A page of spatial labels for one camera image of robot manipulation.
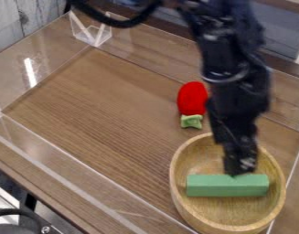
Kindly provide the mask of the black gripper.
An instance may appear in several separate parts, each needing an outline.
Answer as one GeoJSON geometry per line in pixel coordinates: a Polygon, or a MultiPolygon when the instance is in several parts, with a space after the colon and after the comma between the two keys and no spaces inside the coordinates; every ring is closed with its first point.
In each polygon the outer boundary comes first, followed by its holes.
{"type": "Polygon", "coordinates": [[[237,73],[204,69],[210,85],[207,114],[215,143],[223,144],[223,170],[230,176],[253,173],[258,164],[255,119],[269,110],[270,70],[249,66],[237,73]]]}

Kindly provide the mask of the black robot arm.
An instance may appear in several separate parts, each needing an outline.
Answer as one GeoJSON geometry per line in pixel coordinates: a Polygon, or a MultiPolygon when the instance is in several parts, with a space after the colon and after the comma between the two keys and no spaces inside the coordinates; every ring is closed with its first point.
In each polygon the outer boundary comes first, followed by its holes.
{"type": "Polygon", "coordinates": [[[167,1],[174,2],[202,55],[210,87],[206,107],[214,140],[223,148],[225,173],[251,173],[258,165],[255,121],[270,108],[271,75],[259,55],[263,26],[250,0],[148,0],[126,20],[107,16],[86,0],[67,0],[90,18],[116,28],[144,23],[167,1]]]}

